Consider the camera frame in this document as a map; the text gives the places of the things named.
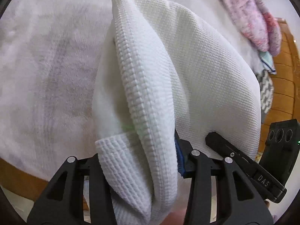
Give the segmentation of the purple floral quilt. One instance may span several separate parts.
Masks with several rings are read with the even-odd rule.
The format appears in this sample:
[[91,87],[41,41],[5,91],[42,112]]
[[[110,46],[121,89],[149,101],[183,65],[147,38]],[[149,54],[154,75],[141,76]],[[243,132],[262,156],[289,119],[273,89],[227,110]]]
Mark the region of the purple floral quilt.
[[262,52],[277,56],[282,35],[277,19],[263,0],[222,0],[239,31]]

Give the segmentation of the white patterned bed sheet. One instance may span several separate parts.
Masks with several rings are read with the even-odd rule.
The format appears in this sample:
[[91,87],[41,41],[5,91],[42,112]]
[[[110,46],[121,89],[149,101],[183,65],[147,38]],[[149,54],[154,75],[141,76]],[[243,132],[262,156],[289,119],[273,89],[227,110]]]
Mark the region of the white patterned bed sheet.
[[[169,0],[211,25],[240,55],[235,63],[206,67],[236,100],[213,120],[216,130],[250,157],[258,149],[258,57],[225,13],[220,0]],[[49,180],[69,155],[95,153],[92,96],[111,0],[12,0],[1,18],[1,157],[25,173]]]

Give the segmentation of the wooden bed headboard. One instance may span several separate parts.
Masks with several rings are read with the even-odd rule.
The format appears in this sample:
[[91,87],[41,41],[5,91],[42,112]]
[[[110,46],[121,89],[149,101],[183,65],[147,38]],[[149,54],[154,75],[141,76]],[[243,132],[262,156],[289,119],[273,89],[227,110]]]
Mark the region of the wooden bed headboard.
[[299,120],[299,52],[286,20],[278,18],[277,21],[282,33],[281,51],[274,58],[277,73],[271,75],[274,86],[273,102],[261,125],[258,159],[265,149],[271,123],[290,119]]

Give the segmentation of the cream white snap jacket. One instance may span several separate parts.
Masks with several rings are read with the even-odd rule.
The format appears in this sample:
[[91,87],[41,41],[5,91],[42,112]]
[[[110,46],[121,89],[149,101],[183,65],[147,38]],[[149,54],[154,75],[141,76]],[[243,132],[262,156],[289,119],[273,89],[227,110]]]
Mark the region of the cream white snap jacket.
[[257,154],[254,73],[219,32],[172,1],[112,0],[92,111],[118,224],[160,224],[182,208],[175,134],[211,158],[209,132]]

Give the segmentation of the teal striped pillow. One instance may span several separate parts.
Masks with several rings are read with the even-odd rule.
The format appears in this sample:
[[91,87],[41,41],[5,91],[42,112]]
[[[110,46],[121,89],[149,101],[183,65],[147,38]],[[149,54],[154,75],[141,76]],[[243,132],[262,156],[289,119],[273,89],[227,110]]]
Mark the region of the teal striped pillow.
[[270,74],[276,75],[277,71],[274,65],[272,55],[268,51],[267,52],[259,51],[258,55],[262,62],[263,68],[267,70]]

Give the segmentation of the grey checkered garment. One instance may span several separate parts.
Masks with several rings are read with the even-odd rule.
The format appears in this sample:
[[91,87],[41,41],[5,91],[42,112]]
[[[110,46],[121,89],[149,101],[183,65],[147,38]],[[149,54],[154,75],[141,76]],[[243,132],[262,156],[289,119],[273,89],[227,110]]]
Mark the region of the grey checkered garment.
[[260,86],[261,123],[264,123],[272,107],[274,86],[267,70],[257,74],[256,78]]

